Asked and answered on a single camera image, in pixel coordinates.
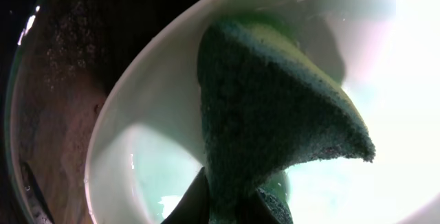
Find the green scouring sponge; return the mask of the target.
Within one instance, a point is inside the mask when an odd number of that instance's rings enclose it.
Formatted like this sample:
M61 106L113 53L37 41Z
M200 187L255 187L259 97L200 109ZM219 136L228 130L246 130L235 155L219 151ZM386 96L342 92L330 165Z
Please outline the green scouring sponge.
M197 79L211 223L240 223L240 200L290 166L375 157L351 99L272 16L212 22L199 44Z

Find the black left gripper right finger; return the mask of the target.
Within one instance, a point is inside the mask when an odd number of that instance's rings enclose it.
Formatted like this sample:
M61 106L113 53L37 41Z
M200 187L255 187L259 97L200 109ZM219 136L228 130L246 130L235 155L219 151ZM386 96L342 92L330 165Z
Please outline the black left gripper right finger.
M240 200L240 224L293 224L289 208L274 194L255 190Z

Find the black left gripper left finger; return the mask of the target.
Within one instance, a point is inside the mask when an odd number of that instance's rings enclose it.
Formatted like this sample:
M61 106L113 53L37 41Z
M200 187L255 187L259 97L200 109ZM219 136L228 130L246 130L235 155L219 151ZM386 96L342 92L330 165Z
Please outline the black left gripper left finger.
M202 167L162 224L208 224L209 218L210 194L205 168Z

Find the mint green plate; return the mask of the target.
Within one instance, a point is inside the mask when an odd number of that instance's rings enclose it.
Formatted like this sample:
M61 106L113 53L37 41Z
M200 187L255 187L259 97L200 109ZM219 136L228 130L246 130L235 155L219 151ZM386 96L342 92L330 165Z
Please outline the mint green plate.
M315 161L273 183L295 223L439 222L439 0L200 0L136 56L107 98L85 165L94 223L160 223L205 164L197 48L222 14L267 12L339 82L373 162Z

